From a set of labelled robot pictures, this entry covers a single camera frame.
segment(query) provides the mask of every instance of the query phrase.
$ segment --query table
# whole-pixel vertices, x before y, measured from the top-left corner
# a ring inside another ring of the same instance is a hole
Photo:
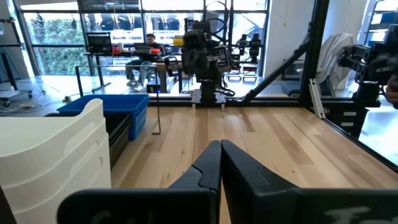
[[[84,53],[84,55],[90,56],[90,57],[95,57],[95,62],[97,65],[101,65],[100,63],[100,57],[140,57],[140,56],[151,56],[151,57],[160,57],[162,55],[162,53],[158,53],[158,54],[142,54],[142,53],[137,53],[137,52],[120,52],[118,54],[112,54],[112,52],[102,52],[102,53]],[[102,71],[101,71],[101,67],[98,67],[98,76],[99,76],[99,84],[101,85],[99,88],[97,88],[96,90],[99,90],[100,88],[105,87],[106,85],[104,85],[104,79],[103,79],[103,75],[102,75]]]
[[[148,108],[147,118],[155,116]],[[302,188],[398,188],[398,174],[305,108],[165,107],[161,120],[162,135],[144,146],[119,188],[167,188],[220,139]],[[221,194],[220,223],[230,223]]]
[[[164,62],[154,62],[152,65],[156,66],[160,78],[160,91],[167,93],[167,68]],[[171,68],[172,71],[178,71],[178,92],[182,91],[182,63],[179,62],[176,66]]]

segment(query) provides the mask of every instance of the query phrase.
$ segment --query black cable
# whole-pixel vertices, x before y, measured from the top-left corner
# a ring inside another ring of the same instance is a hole
[[[217,93],[221,93],[221,94],[226,95],[226,96],[234,96],[234,95],[236,94],[233,90],[230,90],[230,89],[228,89],[228,88],[223,87],[223,83],[225,83],[224,75],[220,75],[220,76],[218,77],[218,81],[219,81],[219,83],[220,83],[220,84],[219,84],[220,89],[222,89],[222,90],[224,90],[224,91],[216,90]]]
[[[223,38],[222,38],[222,39],[219,38],[219,39],[220,39],[220,42],[222,41],[222,42],[224,42],[224,44],[225,44],[225,43],[226,43],[226,33],[227,33],[227,29],[228,29],[228,28],[227,28],[227,23],[228,23],[228,17],[229,17],[228,8],[226,7],[226,4],[225,4],[225,3],[222,3],[221,1],[213,1],[213,2],[211,2],[211,3],[209,3],[209,4],[206,5],[205,11],[207,11],[207,7],[208,7],[210,4],[213,4],[213,3],[215,3],[215,2],[220,3],[220,4],[222,4],[222,5],[224,6],[224,20],[222,20],[222,19],[220,19],[220,18],[210,18],[208,21],[210,21],[210,20],[217,20],[217,21],[221,21],[221,22],[223,23],[223,27],[222,27],[221,29],[219,29],[218,31],[216,31],[215,34],[221,32],[222,30],[225,30],[225,32],[223,32]]]

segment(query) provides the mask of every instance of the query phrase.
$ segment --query black plastic crate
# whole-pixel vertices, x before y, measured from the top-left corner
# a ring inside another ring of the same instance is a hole
[[[50,113],[46,117],[71,117],[76,114],[59,114]],[[131,115],[126,113],[121,114],[104,114],[106,119],[106,132],[109,134],[109,159],[111,169],[124,152],[129,142],[129,127],[131,123]]]

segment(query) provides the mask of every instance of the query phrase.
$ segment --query white wall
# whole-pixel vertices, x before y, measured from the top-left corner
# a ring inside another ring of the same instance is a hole
[[[323,41],[330,35],[349,33],[357,40],[368,0],[331,0]]]
[[[313,2],[314,0],[272,0],[265,76],[277,69],[303,42],[312,17]],[[353,34],[356,39],[367,2],[368,0],[330,0],[323,40],[342,32]]]
[[[303,42],[312,16],[313,0],[272,0],[267,37],[265,77]]]

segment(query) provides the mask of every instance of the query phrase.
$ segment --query white cloth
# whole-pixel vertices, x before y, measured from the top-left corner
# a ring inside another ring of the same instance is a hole
[[[337,89],[339,83],[344,80],[351,71],[349,68],[343,68],[337,65],[338,57],[343,47],[353,44],[353,36],[347,33],[331,35],[326,40],[322,45],[318,62],[318,69],[323,70],[317,75],[318,83],[324,82],[327,77],[330,77],[333,89]]]

